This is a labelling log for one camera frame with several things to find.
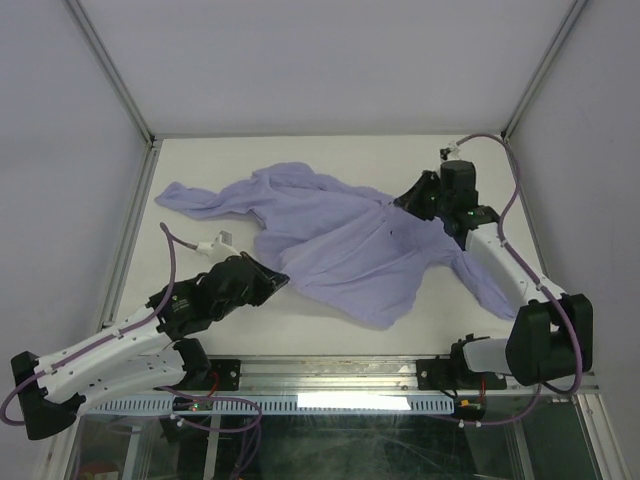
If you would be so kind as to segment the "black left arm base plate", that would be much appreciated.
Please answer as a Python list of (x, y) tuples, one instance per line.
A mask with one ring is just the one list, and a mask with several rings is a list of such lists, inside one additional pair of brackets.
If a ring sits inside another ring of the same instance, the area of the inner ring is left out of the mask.
[(184, 378), (172, 385), (178, 391), (210, 391), (234, 392), (239, 390), (241, 378), (240, 359), (210, 358), (210, 367), (204, 374), (198, 374), (193, 379)]

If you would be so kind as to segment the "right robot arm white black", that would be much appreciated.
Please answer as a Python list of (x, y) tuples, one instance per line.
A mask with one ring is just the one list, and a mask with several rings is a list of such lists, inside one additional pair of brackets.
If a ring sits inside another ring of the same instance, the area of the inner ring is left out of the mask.
[(448, 378), (469, 387), (483, 373), (507, 375), (523, 386), (549, 387), (571, 377), (575, 392), (593, 361), (593, 306), (536, 272), (504, 231), (504, 216), (479, 202), (475, 166), (449, 160), (425, 170), (395, 206), (423, 220), (440, 219), (445, 233), (478, 262), (516, 316), (506, 338), (472, 334), (454, 343)]

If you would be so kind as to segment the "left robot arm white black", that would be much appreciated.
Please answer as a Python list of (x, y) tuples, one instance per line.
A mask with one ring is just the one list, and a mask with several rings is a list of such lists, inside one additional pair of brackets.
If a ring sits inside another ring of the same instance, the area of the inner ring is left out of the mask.
[(166, 386), (201, 387), (211, 363), (197, 334), (240, 307), (263, 305), (288, 281), (245, 252), (231, 255), (76, 345), (14, 356), (20, 426), (28, 439), (43, 440), (108, 401)]

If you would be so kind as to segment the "lilac zip-up jacket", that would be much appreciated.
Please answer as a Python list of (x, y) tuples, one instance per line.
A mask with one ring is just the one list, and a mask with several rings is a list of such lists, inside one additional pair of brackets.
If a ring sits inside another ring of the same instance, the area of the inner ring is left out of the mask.
[(301, 295), (370, 327), (390, 328), (411, 311), (430, 267), (450, 268), (495, 316), (515, 317), (490, 275), (440, 220), (422, 221), (371, 187), (350, 186), (304, 163), (256, 170), (219, 192), (169, 184), (156, 203), (191, 219), (252, 215), (259, 261), (287, 275)]

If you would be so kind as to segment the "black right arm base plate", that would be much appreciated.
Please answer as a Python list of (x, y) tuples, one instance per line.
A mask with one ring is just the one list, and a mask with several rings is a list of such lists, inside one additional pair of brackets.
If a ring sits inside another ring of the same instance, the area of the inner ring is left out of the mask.
[(505, 390), (507, 382), (494, 373), (469, 371), (449, 358), (436, 356), (415, 361), (418, 389), (443, 390), (453, 393), (458, 390)]

